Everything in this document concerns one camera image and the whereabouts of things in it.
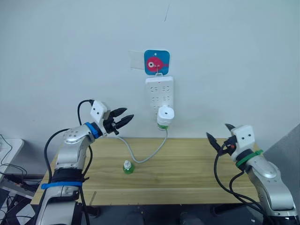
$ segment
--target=white table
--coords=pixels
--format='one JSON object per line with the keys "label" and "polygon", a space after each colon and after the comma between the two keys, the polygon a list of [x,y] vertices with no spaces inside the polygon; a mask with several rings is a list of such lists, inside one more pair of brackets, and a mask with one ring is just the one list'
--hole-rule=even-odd
{"label": "white table", "polygon": [[[24,141],[22,139],[19,138],[5,138],[5,140],[13,147],[12,150],[9,152],[9,150],[11,149],[11,147],[5,143],[5,141],[0,137],[0,161],[4,158],[3,160],[3,164],[6,163],[11,163],[14,158],[16,157],[16,155],[19,153],[19,151],[21,150],[21,148],[24,145]],[[10,170],[11,166],[0,166],[0,172],[1,173],[8,173],[8,170]],[[14,182],[11,182],[7,179],[4,178],[3,174],[0,174],[0,188],[7,190],[9,192],[27,197],[29,199],[32,199],[34,196],[34,193],[32,191],[28,191],[25,190],[24,188],[16,185]]]}

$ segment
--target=blue sticker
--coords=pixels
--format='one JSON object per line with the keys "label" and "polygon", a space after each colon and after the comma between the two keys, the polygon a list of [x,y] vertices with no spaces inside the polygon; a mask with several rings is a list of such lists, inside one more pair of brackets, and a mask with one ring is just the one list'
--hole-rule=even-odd
{"label": "blue sticker", "polygon": [[144,53],[145,72],[148,75],[169,72],[170,54],[168,51],[147,50]]}

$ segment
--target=green strap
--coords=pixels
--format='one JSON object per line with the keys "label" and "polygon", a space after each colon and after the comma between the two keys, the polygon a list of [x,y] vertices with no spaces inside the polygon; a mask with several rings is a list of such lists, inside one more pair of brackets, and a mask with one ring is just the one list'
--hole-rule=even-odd
{"label": "green strap", "polygon": [[258,150],[256,152],[251,153],[250,155],[245,156],[244,158],[242,158],[239,162],[237,162],[235,165],[237,167],[239,167],[240,165],[242,165],[243,163],[247,162],[249,159],[253,158],[254,156],[259,156],[260,154],[262,154],[263,150]]}

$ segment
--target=wooden table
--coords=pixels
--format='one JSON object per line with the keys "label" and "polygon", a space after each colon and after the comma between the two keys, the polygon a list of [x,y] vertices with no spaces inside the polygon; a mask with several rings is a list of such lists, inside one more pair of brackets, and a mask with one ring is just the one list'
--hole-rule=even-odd
{"label": "wooden table", "polygon": [[[141,160],[156,150],[162,139],[128,138],[127,141],[135,157]],[[88,205],[239,202],[215,181],[213,162],[216,151],[206,138],[170,138],[148,162],[135,164],[132,174],[123,172],[124,161],[133,160],[121,140],[98,139],[92,144],[92,149],[94,157],[87,173],[90,179],[83,184]],[[239,172],[229,155],[219,159],[218,174],[225,186]],[[258,200],[247,175],[238,178],[233,186],[236,192]],[[31,204],[38,204],[41,195],[39,188]]]}

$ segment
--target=electrical outlet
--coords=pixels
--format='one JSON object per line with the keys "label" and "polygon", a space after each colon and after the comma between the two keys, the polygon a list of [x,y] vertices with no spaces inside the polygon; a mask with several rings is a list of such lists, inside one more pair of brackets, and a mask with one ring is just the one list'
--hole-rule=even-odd
{"label": "electrical outlet", "polygon": [[146,92],[153,116],[156,119],[158,109],[163,105],[173,107],[174,81],[171,76],[146,79]]}

